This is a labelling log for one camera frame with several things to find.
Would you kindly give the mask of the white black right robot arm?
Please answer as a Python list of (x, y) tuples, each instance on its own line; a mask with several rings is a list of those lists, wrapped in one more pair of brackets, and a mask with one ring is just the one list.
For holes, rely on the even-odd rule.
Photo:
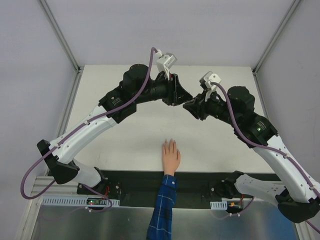
[(291, 155), (276, 128), (254, 110), (255, 97), (244, 86), (222, 90), (225, 99), (205, 87), (203, 92), (183, 104), (198, 120), (214, 117), (233, 127), (234, 134), (262, 157), (280, 183), (259, 180), (240, 171), (233, 172), (217, 193), (231, 199), (250, 195), (277, 207), (290, 221), (301, 223), (320, 211), (320, 184)]

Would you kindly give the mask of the clear glitter nail polish bottle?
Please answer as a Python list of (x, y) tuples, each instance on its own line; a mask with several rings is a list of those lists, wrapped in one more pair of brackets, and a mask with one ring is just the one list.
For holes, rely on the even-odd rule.
[(192, 105), (194, 103), (194, 100), (189, 100), (189, 101), (186, 101), (183, 105)]

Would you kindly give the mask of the mannequin hand with long nails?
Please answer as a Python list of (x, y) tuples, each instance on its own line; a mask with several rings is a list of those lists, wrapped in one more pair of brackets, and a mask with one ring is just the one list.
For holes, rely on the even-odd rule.
[(162, 165), (164, 175), (174, 176), (181, 163), (181, 153), (175, 140), (165, 140), (162, 145)]

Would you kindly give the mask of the blue plaid sleeve forearm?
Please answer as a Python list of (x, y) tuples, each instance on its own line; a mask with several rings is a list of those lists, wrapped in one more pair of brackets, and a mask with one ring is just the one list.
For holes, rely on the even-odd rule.
[(148, 225), (147, 240), (172, 239), (173, 208), (177, 198), (177, 186), (177, 179), (174, 176), (163, 176)]

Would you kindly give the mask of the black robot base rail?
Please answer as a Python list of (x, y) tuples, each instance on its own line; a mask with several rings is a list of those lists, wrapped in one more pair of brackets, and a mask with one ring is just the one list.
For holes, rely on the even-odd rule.
[(101, 171), (102, 181), (87, 188), (83, 183), (77, 194), (102, 194), (118, 200), (122, 207), (159, 206), (172, 201), (179, 209), (209, 209), (211, 203), (222, 199), (240, 198), (233, 184), (240, 171), (178, 172), (165, 176), (161, 171)]

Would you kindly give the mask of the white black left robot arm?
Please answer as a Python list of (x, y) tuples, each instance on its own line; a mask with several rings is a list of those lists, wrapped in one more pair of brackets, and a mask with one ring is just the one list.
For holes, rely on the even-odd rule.
[(54, 140), (37, 143), (57, 184), (73, 181), (88, 186), (96, 195), (102, 194), (106, 177), (97, 167), (76, 161), (75, 156), (104, 131), (134, 114), (138, 104), (162, 100), (168, 106), (179, 106), (193, 98), (181, 86), (177, 74), (161, 70), (151, 79), (150, 72), (144, 64), (132, 65), (119, 85), (101, 98), (80, 123)]

